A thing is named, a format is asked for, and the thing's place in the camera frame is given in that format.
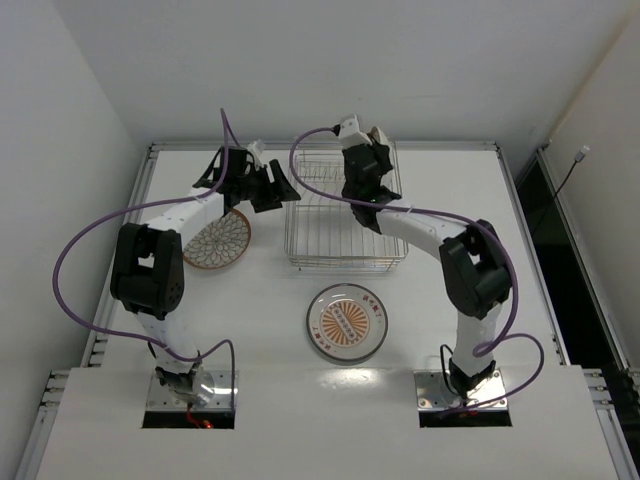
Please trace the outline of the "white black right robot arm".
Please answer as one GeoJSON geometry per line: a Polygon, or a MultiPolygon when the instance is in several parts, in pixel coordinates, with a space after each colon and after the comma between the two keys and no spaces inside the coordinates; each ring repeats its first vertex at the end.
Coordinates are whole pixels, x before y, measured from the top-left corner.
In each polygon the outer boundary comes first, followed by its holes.
{"type": "Polygon", "coordinates": [[[440,262],[447,297],[458,312],[448,384],[452,392],[467,398],[495,369],[491,353],[480,355],[474,349],[495,339],[497,317],[512,290],[505,255],[485,235],[492,225],[456,223],[412,210],[400,194],[382,184],[382,177],[392,170],[386,145],[352,146],[343,150],[343,158],[341,196],[351,202],[356,220],[440,262]]]}

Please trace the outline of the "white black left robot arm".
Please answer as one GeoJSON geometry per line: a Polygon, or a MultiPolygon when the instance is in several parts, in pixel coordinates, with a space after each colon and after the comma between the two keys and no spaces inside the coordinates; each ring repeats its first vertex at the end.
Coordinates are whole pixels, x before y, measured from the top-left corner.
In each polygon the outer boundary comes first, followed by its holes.
{"type": "Polygon", "coordinates": [[[145,223],[126,223],[118,233],[111,295],[142,326],[159,384],[189,406],[207,405],[215,383],[177,313],[186,244],[242,202],[262,213],[301,198],[277,160],[261,163],[261,147],[220,148],[185,201],[145,223]]]}

